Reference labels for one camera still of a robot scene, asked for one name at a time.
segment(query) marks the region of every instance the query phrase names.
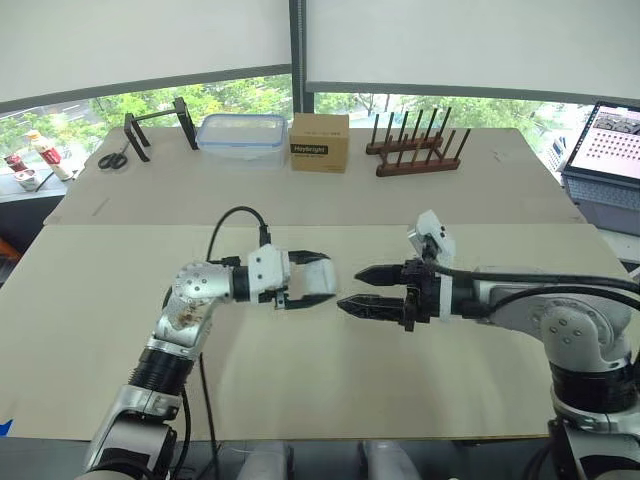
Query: cardboard box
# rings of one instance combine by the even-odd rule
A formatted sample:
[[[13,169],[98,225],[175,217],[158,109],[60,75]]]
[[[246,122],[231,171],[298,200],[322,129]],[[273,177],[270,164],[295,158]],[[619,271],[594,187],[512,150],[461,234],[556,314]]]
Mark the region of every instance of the cardboard box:
[[[343,173],[349,158],[349,116],[296,113],[289,143],[294,170]]]

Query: white roller shade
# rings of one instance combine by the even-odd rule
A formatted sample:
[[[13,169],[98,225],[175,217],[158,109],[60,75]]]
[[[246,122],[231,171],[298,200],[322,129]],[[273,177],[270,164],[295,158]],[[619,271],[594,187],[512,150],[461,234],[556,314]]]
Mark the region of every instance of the white roller shade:
[[[640,98],[638,0],[308,0],[307,29],[311,90],[348,82]]]
[[[291,63],[287,0],[32,0],[0,6],[0,103]]]

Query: laptop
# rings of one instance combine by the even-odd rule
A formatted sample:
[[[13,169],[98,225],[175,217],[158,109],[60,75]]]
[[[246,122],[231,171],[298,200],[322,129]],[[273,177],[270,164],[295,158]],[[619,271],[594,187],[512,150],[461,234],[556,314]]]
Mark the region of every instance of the laptop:
[[[589,223],[640,235],[640,108],[598,102],[562,183]]]

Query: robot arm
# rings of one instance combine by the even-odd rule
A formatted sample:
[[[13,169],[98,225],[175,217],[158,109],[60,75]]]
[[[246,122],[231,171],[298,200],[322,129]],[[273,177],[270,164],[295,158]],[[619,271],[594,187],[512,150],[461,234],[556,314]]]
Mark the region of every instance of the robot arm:
[[[290,300],[290,261],[303,264],[308,295]],[[176,432],[180,392],[211,330],[215,309],[225,303],[275,301],[276,308],[304,308],[335,294],[333,265],[324,254],[263,245],[221,262],[190,263],[175,277],[162,313],[129,383],[123,385],[92,440],[82,479],[141,478],[145,469],[165,478]]]
[[[558,442],[554,446],[554,457],[557,464],[564,457],[562,468],[573,472],[563,478],[592,478],[581,459],[598,455],[610,459],[612,451],[619,453],[614,465],[640,468],[640,397],[631,346],[624,334],[631,319],[629,308],[587,294],[529,295],[541,284],[503,281],[505,276],[495,268],[473,275],[437,275],[453,272],[448,267],[455,242],[433,212],[422,214],[408,236],[418,258],[356,274],[375,286],[406,285],[405,299],[361,294],[340,300],[338,306],[357,317],[397,321],[407,331],[413,331],[415,322],[429,323],[432,316],[446,321],[452,313],[537,338],[544,345],[553,378],[552,401],[558,418],[550,423],[550,431],[553,438],[563,438],[563,448]],[[529,277],[553,283],[554,276]],[[581,288],[590,290],[565,290]],[[603,462],[596,463],[601,468]],[[607,468],[610,463],[604,462]]]

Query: laptop screen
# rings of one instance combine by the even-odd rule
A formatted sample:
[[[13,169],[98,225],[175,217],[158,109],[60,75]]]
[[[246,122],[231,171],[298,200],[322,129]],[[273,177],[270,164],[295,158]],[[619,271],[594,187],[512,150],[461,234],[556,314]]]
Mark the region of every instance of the laptop screen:
[[[640,180],[640,109],[596,104],[565,171]]]

